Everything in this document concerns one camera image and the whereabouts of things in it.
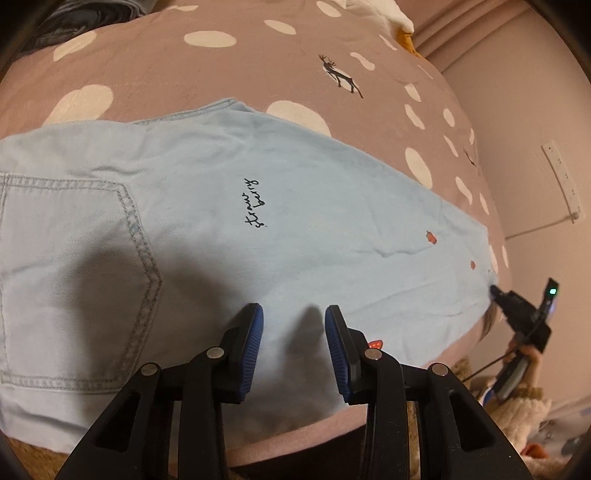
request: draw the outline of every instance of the orange object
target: orange object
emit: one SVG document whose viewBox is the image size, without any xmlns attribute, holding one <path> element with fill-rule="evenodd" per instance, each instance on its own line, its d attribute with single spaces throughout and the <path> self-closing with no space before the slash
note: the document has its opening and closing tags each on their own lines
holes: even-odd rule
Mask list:
<svg viewBox="0 0 591 480">
<path fill-rule="evenodd" d="M 550 455 L 539 443 L 528 443 L 521 454 L 532 458 L 550 458 Z"/>
<path fill-rule="evenodd" d="M 368 345 L 370 348 L 377 348 L 377 349 L 381 350 L 382 347 L 384 346 L 384 343 L 381 340 L 373 340 L 372 342 L 369 342 Z"/>
</svg>

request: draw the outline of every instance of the bed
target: bed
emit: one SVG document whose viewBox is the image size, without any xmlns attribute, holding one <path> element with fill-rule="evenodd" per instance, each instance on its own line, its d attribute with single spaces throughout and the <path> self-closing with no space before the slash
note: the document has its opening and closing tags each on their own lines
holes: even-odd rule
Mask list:
<svg viewBox="0 0 591 480">
<path fill-rule="evenodd" d="M 0 84 L 0 138 L 26 138 L 22 135 L 43 128 L 60 132 L 69 122 L 142 121 L 237 98 L 257 112 L 371 155 L 486 227 L 488 240 L 479 251 L 486 261 L 467 261 L 465 275 L 483 269 L 509 289 L 504 235 L 479 168 L 477 132 L 441 74 L 409 46 L 410 32 L 404 29 L 412 24 L 384 18 L 359 2 L 160 2 L 158 11 L 144 18 L 16 61 Z M 0 161 L 4 172 L 13 173 L 12 166 Z M 425 231 L 424 240 L 435 245 L 437 236 Z M 453 364 L 464 357 L 498 317 L 492 308 L 479 316 L 461 329 L 448 329 L 439 349 L 417 357 L 417 363 Z M 292 347 L 297 357 L 300 347 Z M 163 353 L 156 361 L 170 365 L 183 355 Z M 83 411 L 72 420 L 54 410 L 43 418 L 41 397 L 32 398 L 53 390 L 62 395 L 64 388 L 2 383 L 0 398 L 12 402 L 3 431 L 66 453 L 112 395 L 74 389 L 90 414 Z M 80 410 L 74 397 L 68 397 L 67 408 Z M 314 404 L 302 404 L 314 410 Z M 28 411 L 29 424 L 22 416 L 17 420 L 17 407 Z M 267 422 L 264 428 L 228 412 L 235 425 L 226 434 L 230 466 L 318 445 L 365 421 L 362 407 L 318 406 L 312 416 L 295 409 L 283 421 L 253 412 L 257 422 Z M 59 433 L 60 422 L 69 422 L 67 434 Z"/>
</svg>

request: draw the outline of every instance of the pocket stitching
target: pocket stitching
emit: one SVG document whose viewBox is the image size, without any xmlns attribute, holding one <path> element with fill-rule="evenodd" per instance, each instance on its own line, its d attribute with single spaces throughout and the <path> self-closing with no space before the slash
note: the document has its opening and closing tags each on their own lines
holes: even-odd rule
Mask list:
<svg viewBox="0 0 591 480">
<path fill-rule="evenodd" d="M 103 190 L 107 192 L 116 193 L 119 203 L 123 209 L 125 220 L 129 235 L 134 243 L 137 255 L 142 264 L 142 268 L 148 280 L 148 285 L 142 299 L 142 303 L 139 308 L 139 312 L 135 316 L 135 321 L 132 326 L 129 338 L 125 344 L 124 351 L 116 365 L 116 369 L 119 371 L 115 373 L 114 378 L 105 379 L 92 379 L 92 380 L 80 380 L 75 378 L 64 378 L 64 377 L 44 377 L 44 376 L 24 376 L 12 374 L 8 355 L 6 352 L 6 341 L 4 341 L 4 355 L 7 367 L 7 372 L 0 372 L 1 383 L 10 383 L 14 386 L 22 387 L 35 387 L 35 388 L 59 388 L 60 390 L 104 390 L 105 388 L 116 389 L 121 386 L 130 374 L 137 362 L 137 357 L 141 352 L 141 349 L 145 343 L 147 333 L 149 332 L 151 321 L 153 320 L 153 313 L 155 305 L 157 304 L 158 294 L 162 285 L 162 276 L 156 265 L 156 261 L 150 251 L 148 242 L 144 236 L 141 220 L 137 207 L 129 195 L 127 188 L 124 184 L 115 183 L 104 180 L 57 180 L 57 179 L 45 179 L 41 177 L 25 177 L 25 176 L 11 176 L 9 174 L 4 175 L 4 181 L 2 182 L 2 195 L 0 200 L 2 205 L 0 206 L 2 211 L 0 215 L 4 215 L 4 202 L 8 195 L 7 186 L 14 187 L 25 187 L 35 188 L 43 190 Z M 132 220 L 137 225 L 137 228 L 132 227 Z M 2 328 L 4 330 L 4 316 L 2 315 Z M 112 385 L 113 383 L 120 382 L 121 385 Z"/>
<path fill-rule="evenodd" d="M 8 180 L 8 174 L 5 173 L 4 175 L 2 175 L 2 189 L 0 190 L 0 232 L 2 231 L 2 220 L 4 219 L 4 204 L 6 201 L 6 196 L 5 196 L 5 192 L 6 192 L 6 183 Z M 0 281 L 0 318 L 2 319 L 2 338 L 4 338 L 4 341 L 2 342 L 2 347 L 4 350 L 4 359 L 5 359 L 5 363 L 6 363 L 6 369 L 8 370 L 8 375 L 9 377 L 11 376 L 11 371 L 10 371 L 10 364 L 8 363 L 8 353 L 6 350 L 6 325 L 4 322 L 4 303 L 2 301 L 2 283 Z M 4 382 L 4 379 L 2 378 L 2 372 L 0 372 L 0 382 Z"/>
</svg>

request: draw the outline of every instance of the human hand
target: human hand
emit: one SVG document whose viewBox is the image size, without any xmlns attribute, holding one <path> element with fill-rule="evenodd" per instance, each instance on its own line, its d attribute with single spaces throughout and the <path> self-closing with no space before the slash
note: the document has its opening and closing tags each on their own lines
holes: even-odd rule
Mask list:
<svg viewBox="0 0 591 480">
<path fill-rule="evenodd" d="M 508 364 L 515 358 L 515 353 L 513 350 L 517 348 L 519 343 L 515 340 L 515 337 L 511 339 L 509 345 L 507 345 L 507 355 L 503 358 L 503 364 Z M 523 353 L 529 360 L 531 364 L 539 365 L 542 363 L 542 353 L 534 346 L 534 345 L 521 345 L 519 347 L 519 352 Z"/>
</svg>

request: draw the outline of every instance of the white polka dot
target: white polka dot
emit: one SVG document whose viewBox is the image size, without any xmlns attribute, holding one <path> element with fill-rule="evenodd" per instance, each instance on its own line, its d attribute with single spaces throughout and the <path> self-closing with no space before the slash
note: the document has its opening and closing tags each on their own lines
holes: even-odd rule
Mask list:
<svg viewBox="0 0 591 480">
<path fill-rule="evenodd" d="M 488 205 L 486 204 L 486 200 L 482 196 L 482 193 L 480 194 L 480 204 L 482 205 L 482 209 L 484 210 L 484 212 L 487 215 L 490 215 L 491 213 L 488 211 Z"/>
<path fill-rule="evenodd" d="M 184 40 L 195 47 L 224 48 L 236 44 L 236 39 L 233 36 L 215 30 L 187 33 Z"/>
<path fill-rule="evenodd" d="M 460 177 L 456 177 L 456 185 L 458 190 L 462 192 L 462 195 L 464 195 L 464 197 L 468 199 L 468 203 L 472 205 L 472 192 L 468 190 L 468 187 L 466 187 L 466 184 L 462 181 Z"/>
<path fill-rule="evenodd" d="M 325 2 L 321 2 L 318 1 L 316 2 L 316 5 L 318 6 L 318 8 L 320 8 L 320 10 L 322 10 L 322 13 L 328 15 L 329 17 L 340 17 L 341 13 L 332 5 L 329 5 Z"/>
<path fill-rule="evenodd" d="M 412 83 L 405 85 L 404 89 L 407 91 L 407 94 L 410 96 L 410 98 L 416 100 L 417 102 L 421 101 L 421 96 L 418 94 L 417 88 Z"/>
<path fill-rule="evenodd" d="M 58 61 L 70 53 L 82 50 L 84 47 L 93 43 L 95 38 L 96 32 L 91 30 L 89 32 L 83 33 L 82 35 L 78 35 L 71 40 L 68 40 L 66 43 L 61 44 L 53 51 L 53 61 Z"/>
<path fill-rule="evenodd" d="M 503 262 L 505 262 L 505 266 L 509 268 L 509 256 L 507 256 L 507 249 L 505 245 L 501 247 L 501 253 L 503 254 Z"/>
<path fill-rule="evenodd" d="M 425 130 L 425 124 L 421 121 L 421 119 L 417 116 L 414 112 L 413 107 L 409 104 L 404 104 L 404 109 L 406 110 L 407 116 L 410 118 L 410 121 L 414 123 L 415 127 L 419 127 L 421 130 Z"/>
<path fill-rule="evenodd" d="M 361 53 L 357 53 L 356 51 L 352 51 L 350 55 L 354 58 L 359 60 L 361 65 L 365 70 L 370 70 L 371 72 L 375 70 L 375 64 L 371 63 L 368 59 L 366 59 Z"/>
<path fill-rule="evenodd" d="M 296 29 L 294 27 L 286 23 L 279 22 L 277 20 L 265 20 L 265 25 L 267 27 L 271 27 L 273 30 L 277 30 L 278 32 L 284 33 L 286 35 L 296 34 Z"/>
<path fill-rule="evenodd" d="M 423 161 L 421 155 L 410 147 L 406 149 L 404 155 L 406 157 L 408 168 L 410 168 L 410 171 L 415 178 L 419 183 L 431 190 L 433 188 L 433 179 L 431 178 L 429 167 L 427 167 L 427 164 Z"/>
<path fill-rule="evenodd" d="M 299 103 L 279 100 L 270 104 L 267 113 L 330 137 L 329 126 L 326 125 L 324 119 L 314 110 Z"/>
<path fill-rule="evenodd" d="M 390 43 L 390 41 L 389 41 L 387 38 L 383 37 L 382 35 L 380 35 L 379 37 L 380 37 L 380 38 L 381 38 L 381 39 L 384 41 L 384 43 L 385 43 L 385 44 L 386 44 L 388 47 L 390 47 L 392 50 L 398 50 L 398 49 L 397 49 L 397 48 L 396 48 L 394 45 L 392 45 L 392 44 Z"/>
<path fill-rule="evenodd" d="M 443 118 L 449 124 L 450 127 L 456 125 L 456 119 L 453 117 L 453 114 L 450 112 L 449 108 L 443 109 Z"/>
<path fill-rule="evenodd" d="M 492 269 L 495 271 L 495 273 L 499 273 L 499 264 L 496 261 L 496 255 L 495 255 L 495 251 L 492 249 L 492 245 L 488 246 L 488 250 L 491 254 Z"/>
<path fill-rule="evenodd" d="M 423 72 L 425 72 L 425 75 L 427 75 L 431 80 L 433 80 L 433 77 L 431 77 L 431 74 L 427 70 L 425 70 L 420 65 L 417 65 L 417 67 L 419 67 Z"/>
<path fill-rule="evenodd" d="M 452 151 L 452 153 L 454 154 L 454 156 L 457 157 L 457 150 L 456 150 L 456 146 L 453 144 L 453 142 L 447 138 L 445 135 L 443 135 L 443 138 L 445 139 L 445 141 L 447 142 L 447 145 L 449 145 L 449 149 Z"/>
<path fill-rule="evenodd" d="M 180 10 L 181 12 L 192 12 L 196 10 L 199 5 L 170 5 L 165 10 Z"/>
<path fill-rule="evenodd" d="M 96 120 L 113 103 L 113 90 L 105 85 L 86 85 L 73 90 L 57 102 L 43 125 L 78 120 Z"/>
</svg>

